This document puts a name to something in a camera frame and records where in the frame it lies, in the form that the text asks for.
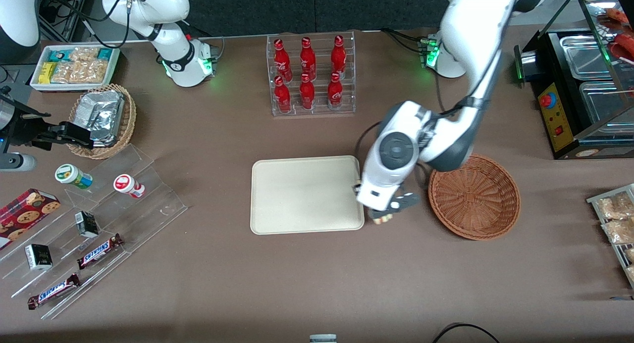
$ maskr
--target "coca-cola bottle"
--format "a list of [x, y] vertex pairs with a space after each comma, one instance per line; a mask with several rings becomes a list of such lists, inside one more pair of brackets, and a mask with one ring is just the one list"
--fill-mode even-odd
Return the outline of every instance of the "coca-cola bottle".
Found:
[[311, 47], [311, 39], [308, 37], [302, 38], [302, 52], [299, 54], [299, 59], [302, 61], [302, 72], [306, 72], [310, 75], [311, 81], [314, 81], [317, 78], [317, 58]]
[[328, 84], [328, 108], [330, 110], [339, 110], [341, 108], [341, 94], [344, 92], [344, 88], [339, 81], [339, 74], [333, 72], [330, 77], [330, 84]]
[[290, 92], [281, 76], [275, 77], [275, 100], [278, 104], [278, 109], [281, 113], [290, 112]]
[[299, 86], [299, 94], [302, 96], [302, 106], [306, 110], [313, 108], [313, 102], [315, 101], [315, 86], [311, 82], [311, 77], [308, 73], [302, 74], [302, 84]]
[[344, 37], [341, 35], [335, 36], [335, 48], [330, 54], [330, 61], [332, 72], [337, 72], [340, 80], [344, 79], [346, 77], [346, 49], [344, 49]]
[[284, 43], [280, 39], [273, 41], [275, 47], [275, 67], [283, 81], [288, 83], [293, 80], [293, 71], [290, 70], [290, 57], [284, 49]]

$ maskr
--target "bottle cap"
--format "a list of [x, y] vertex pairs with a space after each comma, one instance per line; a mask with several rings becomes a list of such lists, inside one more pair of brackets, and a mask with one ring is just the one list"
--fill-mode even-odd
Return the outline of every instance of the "bottle cap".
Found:
[[275, 47], [276, 50], [284, 49], [284, 43], [281, 39], [276, 39], [273, 41], [273, 47]]

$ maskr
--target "empty wicker basket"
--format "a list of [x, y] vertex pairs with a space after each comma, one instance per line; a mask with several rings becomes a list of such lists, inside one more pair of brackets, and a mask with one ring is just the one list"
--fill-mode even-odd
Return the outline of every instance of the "empty wicker basket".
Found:
[[456, 171], [434, 171], [428, 194], [440, 221], [467, 239], [501, 237], [519, 217], [520, 196], [515, 181], [500, 164], [482, 155], [471, 155]]
[[[94, 149], [85, 149], [83, 147], [78, 147], [77, 145], [68, 145], [68, 147], [70, 147], [70, 151], [77, 156], [88, 157], [94, 160], [102, 160], [104, 158], [114, 156], [116, 153], [123, 150], [124, 147], [130, 142], [130, 138], [132, 137], [132, 133], [134, 132], [134, 121], [136, 120], [136, 104], [134, 104], [134, 99], [130, 97], [130, 94], [127, 92], [127, 90], [125, 90], [125, 88], [117, 84], [101, 86], [94, 90], [88, 91], [86, 94], [105, 91], [118, 91], [121, 92], [125, 97], [125, 105], [123, 109], [123, 114], [121, 115], [121, 122], [119, 124], [117, 142], [112, 147], [95, 147]], [[70, 111], [70, 122], [72, 122], [75, 118], [75, 112], [77, 111], [77, 106], [79, 105], [80, 99], [81, 98], [79, 98], [77, 102], [75, 102], [75, 106]]]

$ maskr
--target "acrylic display stand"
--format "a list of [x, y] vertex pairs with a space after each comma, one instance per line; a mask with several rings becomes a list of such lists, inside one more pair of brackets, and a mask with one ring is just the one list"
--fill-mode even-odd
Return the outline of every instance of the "acrylic display stand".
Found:
[[[341, 97], [341, 108], [338, 110], [330, 110], [330, 108], [328, 108], [328, 84], [330, 84], [330, 75], [332, 74], [330, 54], [335, 46], [335, 36], [337, 35], [344, 37], [346, 76], [341, 80], [341, 85], [344, 88]], [[299, 54], [302, 50], [303, 37], [310, 37], [311, 45], [317, 57], [317, 79], [313, 81], [313, 85], [315, 86], [315, 105], [312, 110], [304, 109], [299, 95], [299, 86], [302, 83], [302, 66], [299, 60]], [[275, 67], [275, 48], [273, 47], [273, 41], [276, 39], [281, 39], [284, 42], [284, 49], [288, 53], [288, 57], [290, 57], [290, 68], [293, 71], [292, 81], [286, 84], [290, 91], [290, 113], [281, 113], [275, 101], [275, 83], [273, 80], [278, 75], [278, 71]], [[288, 117], [293, 115], [354, 113], [356, 110], [355, 57], [354, 32], [268, 36], [266, 39], [266, 60], [269, 68], [269, 88], [271, 91], [271, 109], [273, 115]]]
[[[176, 219], [187, 207], [175, 192], [168, 187], [152, 168], [152, 159], [128, 145], [117, 155], [105, 160], [89, 171], [94, 182], [87, 190], [68, 187], [70, 208], [65, 209], [50, 223], [43, 225], [32, 235], [27, 232], [21, 243], [6, 248], [0, 260], [2, 286], [12, 298], [24, 302], [50, 287], [63, 282], [72, 273], [77, 273], [82, 285], [62, 297], [52, 298], [34, 311], [42, 319], [55, 318], [75, 300], [97, 284], [105, 275], [126, 260], [136, 249]], [[145, 194], [135, 199], [113, 189], [116, 176], [129, 174], [145, 185]], [[79, 235], [75, 226], [75, 213], [80, 210], [95, 216], [100, 233], [95, 238]], [[125, 241], [115, 250], [98, 260], [97, 264], [79, 270], [80, 259], [116, 233]], [[53, 267], [46, 271], [29, 269], [24, 247], [29, 244], [49, 246], [53, 256]]]
[[[604, 194], [586, 199], [586, 201], [590, 203], [592, 207], [594, 208], [596, 215], [598, 216], [598, 219], [601, 221], [601, 227], [604, 230], [605, 230], [605, 224], [608, 223], [610, 219], [606, 219], [604, 217], [602, 212], [599, 210], [597, 202], [599, 199], [609, 198], [614, 195], [621, 194], [623, 192], [625, 192], [630, 197], [630, 200], [632, 201], [632, 203], [634, 203], [634, 184], [617, 188], [616, 190], [605, 192]], [[625, 270], [625, 268], [627, 268], [628, 266], [631, 266], [634, 264], [625, 255], [625, 250], [628, 250], [629, 248], [634, 247], [634, 244], [611, 244], [611, 246], [614, 249], [614, 252], [616, 253], [616, 257], [618, 258], [619, 263], [621, 264], [621, 268], [623, 268], [623, 270]], [[629, 276], [628, 276], [628, 281], [630, 282], [630, 287], [634, 289], [634, 281]]]

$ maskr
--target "table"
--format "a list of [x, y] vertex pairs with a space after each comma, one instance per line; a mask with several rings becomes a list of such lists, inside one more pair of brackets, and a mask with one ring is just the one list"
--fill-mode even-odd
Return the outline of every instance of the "table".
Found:
[[[0, 341], [305, 342], [336, 333], [342, 343], [427, 342], [458, 321], [505, 342], [634, 336], [634, 305], [607, 300], [631, 294], [627, 280], [584, 201], [631, 183], [632, 160], [552, 160], [532, 92], [510, 81], [512, 47], [532, 34], [534, 27], [509, 29], [508, 72], [475, 143], [522, 195], [516, 227], [491, 242], [456, 237], [425, 200], [355, 232], [249, 229], [256, 161], [351, 155], [360, 133], [397, 102], [439, 110], [434, 75], [389, 37], [356, 32], [357, 113], [310, 119], [272, 117], [265, 37], [228, 39], [217, 77], [190, 89], [165, 76], [149, 43], [129, 43], [113, 81], [138, 107], [132, 142], [192, 208], [56, 320], [38, 320], [0, 282]], [[440, 79], [444, 104], [455, 104], [466, 86], [464, 78]], [[57, 122], [78, 96], [34, 91], [29, 106]], [[362, 152], [370, 146], [368, 139]], [[31, 187], [62, 195], [52, 176], [58, 165], [97, 165], [64, 146], [19, 150], [40, 165], [0, 174], [0, 203]], [[406, 185], [416, 186], [413, 176]], [[466, 329], [444, 339], [465, 337], [486, 341]]]

